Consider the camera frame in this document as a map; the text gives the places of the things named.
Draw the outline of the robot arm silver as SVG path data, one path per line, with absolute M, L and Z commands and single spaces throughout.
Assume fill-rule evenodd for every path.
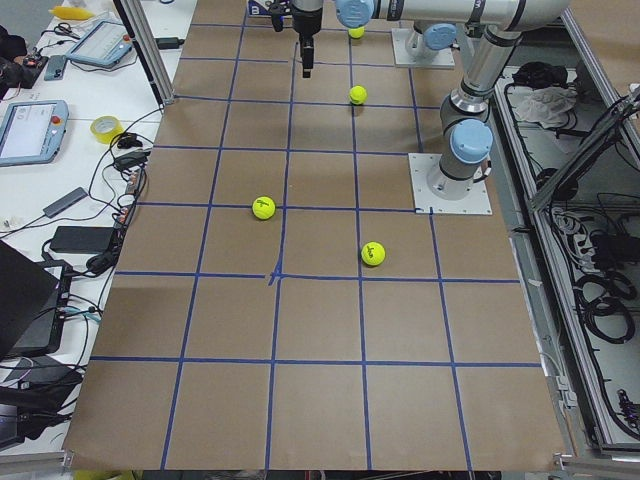
M 339 22 L 351 29 L 364 27 L 383 11 L 382 1 L 335 1 Z M 310 78 L 314 68 L 314 36 L 320 32 L 323 1 L 289 1 L 288 12 L 299 37 L 302 76 Z M 405 41 L 405 50 L 412 59 L 427 58 L 451 46 L 456 27 L 443 21 L 428 20 L 428 16 L 414 21 L 413 31 Z
M 487 159 L 493 134 L 487 126 L 488 99 L 525 31 L 559 17 L 567 1 L 337 1 L 337 18 L 356 28 L 372 19 L 413 20 L 485 27 L 460 85 L 445 98 L 440 118 L 445 140 L 439 163 L 427 174 L 429 189 L 447 200 L 468 195 Z

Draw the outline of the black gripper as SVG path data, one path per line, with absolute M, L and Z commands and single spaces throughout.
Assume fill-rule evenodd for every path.
M 302 77 L 311 77 L 314 68 L 314 36 L 321 30 L 321 0 L 292 0 L 293 28 L 301 43 Z

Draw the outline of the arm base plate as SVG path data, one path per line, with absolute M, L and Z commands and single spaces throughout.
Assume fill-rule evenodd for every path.
M 440 154 L 410 153 L 409 172 L 417 214 L 491 215 L 485 181 L 453 180 L 440 169 Z
M 453 70 L 455 60 L 450 48 L 432 50 L 423 35 L 413 28 L 393 28 L 391 31 L 394 62 L 400 68 Z

